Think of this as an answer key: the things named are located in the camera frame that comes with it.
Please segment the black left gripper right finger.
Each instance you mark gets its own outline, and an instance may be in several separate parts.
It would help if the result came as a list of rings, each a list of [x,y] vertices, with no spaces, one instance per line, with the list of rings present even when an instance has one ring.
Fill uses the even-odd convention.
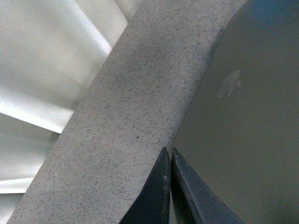
[[[171,194],[178,224],[242,224],[205,184],[192,166],[172,150]]]

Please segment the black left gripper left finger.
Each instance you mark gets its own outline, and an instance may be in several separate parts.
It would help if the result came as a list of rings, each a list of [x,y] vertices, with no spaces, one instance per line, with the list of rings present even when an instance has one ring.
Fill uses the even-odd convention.
[[[140,194],[121,224],[167,224],[171,194],[171,161],[163,147]]]

